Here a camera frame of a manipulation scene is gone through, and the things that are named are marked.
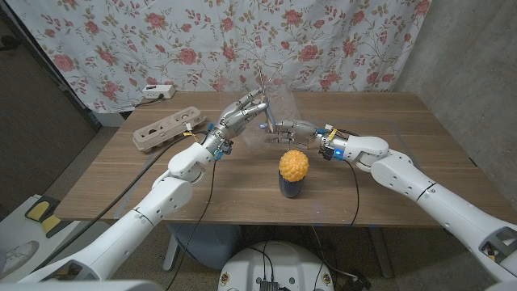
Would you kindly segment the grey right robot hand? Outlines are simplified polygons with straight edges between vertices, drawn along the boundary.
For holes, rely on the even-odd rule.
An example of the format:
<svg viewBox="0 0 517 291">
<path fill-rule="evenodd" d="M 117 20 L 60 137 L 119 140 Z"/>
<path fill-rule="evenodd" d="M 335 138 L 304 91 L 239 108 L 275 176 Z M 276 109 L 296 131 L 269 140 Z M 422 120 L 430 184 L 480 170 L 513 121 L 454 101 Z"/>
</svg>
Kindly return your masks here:
<svg viewBox="0 0 517 291">
<path fill-rule="evenodd" d="M 303 150 L 319 149 L 322 134 L 318 128 L 305 120 L 277 120 L 261 124 L 260 128 L 266 133 L 275 134 L 269 143 L 286 144 Z"/>
</svg>

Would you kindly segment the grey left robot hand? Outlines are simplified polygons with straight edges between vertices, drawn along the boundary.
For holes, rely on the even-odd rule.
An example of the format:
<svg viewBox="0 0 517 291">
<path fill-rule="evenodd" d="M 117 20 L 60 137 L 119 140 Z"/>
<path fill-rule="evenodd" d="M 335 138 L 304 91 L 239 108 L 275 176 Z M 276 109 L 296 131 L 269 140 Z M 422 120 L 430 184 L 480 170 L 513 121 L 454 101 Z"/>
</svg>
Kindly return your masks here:
<svg viewBox="0 0 517 291">
<path fill-rule="evenodd" d="M 259 99 L 262 93 L 261 89 L 251 91 L 224 109 L 203 141 L 203 147 L 214 152 L 242 133 L 250 121 L 268 108 L 268 103 Z"/>
</svg>

